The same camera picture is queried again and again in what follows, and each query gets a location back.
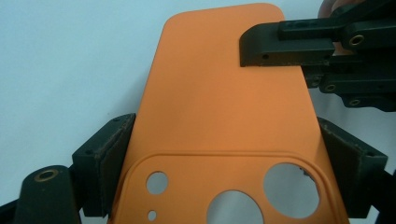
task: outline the black plastic bracket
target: black plastic bracket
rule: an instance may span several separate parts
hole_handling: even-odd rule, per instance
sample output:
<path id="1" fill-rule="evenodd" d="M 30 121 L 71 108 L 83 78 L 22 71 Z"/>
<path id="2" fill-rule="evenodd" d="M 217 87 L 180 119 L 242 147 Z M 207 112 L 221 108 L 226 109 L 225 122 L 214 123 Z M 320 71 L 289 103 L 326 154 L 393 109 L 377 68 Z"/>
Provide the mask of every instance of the black plastic bracket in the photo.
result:
<path id="1" fill-rule="evenodd" d="M 77 182 L 87 192 L 86 217 L 111 212 L 134 119 L 135 114 L 112 119 L 73 153 Z"/>
<path id="2" fill-rule="evenodd" d="M 396 223 L 396 178 L 384 171 L 388 157 L 326 119 L 318 124 L 348 216 L 366 218 L 373 205 L 377 224 Z"/>
<path id="3" fill-rule="evenodd" d="M 23 180 L 14 223 L 80 223 L 78 210 L 69 170 L 49 166 Z"/>
<path id="4" fill-rule="evenodd" d="M 73 165 L 28 175 L 20 198 L 0 207 L 1 223 L 80 223 L 110 214 L 135 114 L 109 121 L 73 154 Z"/>

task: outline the large circular hole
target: large circular hole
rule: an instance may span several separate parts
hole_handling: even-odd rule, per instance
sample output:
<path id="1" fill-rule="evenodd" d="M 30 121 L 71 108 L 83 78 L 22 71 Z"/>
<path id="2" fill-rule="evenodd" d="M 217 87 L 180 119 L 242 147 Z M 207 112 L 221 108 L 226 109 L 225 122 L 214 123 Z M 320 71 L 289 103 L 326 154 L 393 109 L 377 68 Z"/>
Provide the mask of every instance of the large circular hole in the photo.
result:
<path id="1" fill-rule="evenodd" d="M 264 178 L 264 192 L 270 204 L 288 217 L 309 217 L 318 207 L 315 182 L 309 173 L 293 164 L 272 167 Z"/>
<path id="2" fill-rule="evenodd" d="M 262 224 L 262 211 L 245 193 L 227 190 L 216 196 L 206 214 L 207 224 Z"/>
<path id="3" fill-rule="evenodd" d="M 168 177 L 163 172 L 155 172 L 148 177 L 146 187 L 151 194 L 161 194 L 168 187 Z"/>

